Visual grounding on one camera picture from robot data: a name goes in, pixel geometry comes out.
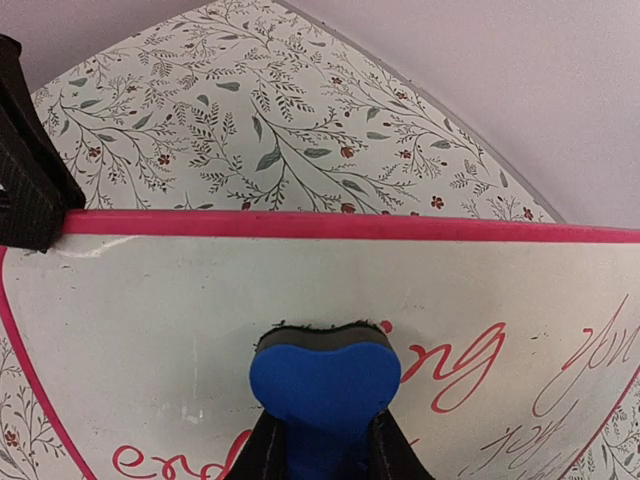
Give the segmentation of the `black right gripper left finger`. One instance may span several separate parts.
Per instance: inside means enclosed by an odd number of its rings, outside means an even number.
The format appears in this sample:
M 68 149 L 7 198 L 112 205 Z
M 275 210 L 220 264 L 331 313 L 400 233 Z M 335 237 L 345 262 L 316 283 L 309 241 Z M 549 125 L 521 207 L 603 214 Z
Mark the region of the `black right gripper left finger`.
M 263 412 L 232 467 L 239 480 L 281 480 L 285 478 L 284 424 Z

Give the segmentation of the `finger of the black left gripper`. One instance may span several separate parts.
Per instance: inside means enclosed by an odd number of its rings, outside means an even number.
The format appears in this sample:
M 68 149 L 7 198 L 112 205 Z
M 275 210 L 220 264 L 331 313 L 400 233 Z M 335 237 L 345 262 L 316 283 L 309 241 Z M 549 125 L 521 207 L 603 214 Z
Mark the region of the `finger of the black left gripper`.
M 1 244 L 46 251 L 86 197 L 39 121 L 21 52 L 18 41 L 1 37 Z

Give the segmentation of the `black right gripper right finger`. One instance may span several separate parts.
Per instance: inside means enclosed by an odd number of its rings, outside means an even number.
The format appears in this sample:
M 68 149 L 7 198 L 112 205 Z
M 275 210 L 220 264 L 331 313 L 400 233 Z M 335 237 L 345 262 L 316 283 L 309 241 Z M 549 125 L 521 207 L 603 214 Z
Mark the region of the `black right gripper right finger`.
M 434 480 L 422 465 L 389 410 L 371 422 L 367 478 L 371 480 Z

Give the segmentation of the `blue whiteboard eraser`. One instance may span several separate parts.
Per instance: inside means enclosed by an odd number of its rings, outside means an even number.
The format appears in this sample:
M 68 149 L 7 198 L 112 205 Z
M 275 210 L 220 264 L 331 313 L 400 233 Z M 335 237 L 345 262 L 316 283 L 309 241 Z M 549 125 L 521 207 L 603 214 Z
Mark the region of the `blue whiteboard eraser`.
M 279 326 L 264 334 L 249 384 L 284 428 L 287 478 L 366 478 L 369 426 L 388 409 L 400 377 L 387 335 L 364 321 Z

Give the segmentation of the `pink framed whiteboard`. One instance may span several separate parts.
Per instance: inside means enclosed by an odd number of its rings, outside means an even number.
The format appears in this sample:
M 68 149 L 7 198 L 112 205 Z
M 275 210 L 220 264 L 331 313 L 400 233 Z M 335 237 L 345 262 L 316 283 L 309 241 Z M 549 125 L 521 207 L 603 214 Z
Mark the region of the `pink framed whiteboard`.
M 389 409 L 439 479 L 639 468 L 612 435 L 639 376 L 639 235 L 426 217 L 82 211 L 1 251 L 1 318 L 88 479 L 224 479 L 279 326 L 364 321 L 401 365 Z

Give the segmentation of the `floral patterned table mat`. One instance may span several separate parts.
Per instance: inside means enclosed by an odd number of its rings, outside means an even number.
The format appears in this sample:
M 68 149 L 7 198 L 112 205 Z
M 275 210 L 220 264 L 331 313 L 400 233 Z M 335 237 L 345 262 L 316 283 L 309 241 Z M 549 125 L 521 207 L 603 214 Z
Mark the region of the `floral patterned table mat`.
M 34 93 L 85 211 L 426 217 L 565 225 L 434 99 L 273 1 L 216 1 Z M 639 449 L 639 376 L 590 446 Z M 2 321 L 1 475 L 88 479 L 37 404 Z M 559 479 L 635 479 L 619 464 Z

